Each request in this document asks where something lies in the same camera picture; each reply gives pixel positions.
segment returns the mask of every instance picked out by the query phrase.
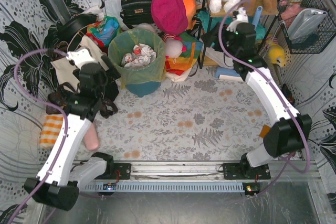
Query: red cloth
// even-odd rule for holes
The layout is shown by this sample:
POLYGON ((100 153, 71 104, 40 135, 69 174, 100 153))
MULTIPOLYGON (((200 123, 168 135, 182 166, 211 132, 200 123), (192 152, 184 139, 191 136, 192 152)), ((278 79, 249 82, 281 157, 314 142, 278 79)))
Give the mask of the red cloth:
POLYGON ((183 0, 153 0, 152 17, 158 28, 167 34, 179 35, 188 26, 183 0))
POLYGON ((166 71, 167 71, 168 73, 175 73, 175 74, 177 74, 178 76, 180 76, 180 75, 183 74, 183 72, 184 72, 184 70, 180 70, 180 69, 172 69, 168 61, 165 62, 165 65, 166 65, 166 71))

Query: wastebasket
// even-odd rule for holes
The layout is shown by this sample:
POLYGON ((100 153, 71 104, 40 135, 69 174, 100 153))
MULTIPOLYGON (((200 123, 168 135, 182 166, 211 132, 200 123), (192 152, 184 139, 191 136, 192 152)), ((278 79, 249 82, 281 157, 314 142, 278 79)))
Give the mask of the wastebasket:
POLYGON ((165 78, 164 42, 151 31, 132 29, 117 35, 109 45, 108 55, 121 75, 121 88, 126 87, 139 97, 153 93, 165 78), (137 44, 150 46, 156 52, 156 59, 142 69, 123 68, 121 66, 123 56, 132 52, 137 44))

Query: yellow toy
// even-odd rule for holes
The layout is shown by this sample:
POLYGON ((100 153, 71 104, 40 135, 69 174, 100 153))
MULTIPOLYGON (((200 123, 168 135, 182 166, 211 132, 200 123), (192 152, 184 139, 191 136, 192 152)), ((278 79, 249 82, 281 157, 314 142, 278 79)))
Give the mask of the yellow toy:
POLYGON ((280 67, 285 65, 285 50, 278 44, 278 40, 273 35, 270 35, 266 39, 268 45, 268 57, 272 64, 277 64, 280 67))

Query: black bag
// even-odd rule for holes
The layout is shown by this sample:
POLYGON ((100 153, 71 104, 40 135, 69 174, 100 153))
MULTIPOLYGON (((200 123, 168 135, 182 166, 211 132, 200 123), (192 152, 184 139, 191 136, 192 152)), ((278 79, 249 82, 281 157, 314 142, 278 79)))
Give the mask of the black bag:
POLYGON ((120 17, 125 25, 138 25, 141 23, 154 23, 152 18, 152 0, 121 0, 120 17))

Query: orange striped towel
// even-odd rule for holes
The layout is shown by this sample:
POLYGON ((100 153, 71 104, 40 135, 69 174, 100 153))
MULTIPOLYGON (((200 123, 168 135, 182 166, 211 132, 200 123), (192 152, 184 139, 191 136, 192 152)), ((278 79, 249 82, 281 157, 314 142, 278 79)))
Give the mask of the orange striped towel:
POLYGON ((63 116, 60 115, 48 115, 46 122, 43 125, 40 134, 40 147, 52 148, 56 142, 59 132, 61 131, 63 124, 63 116))

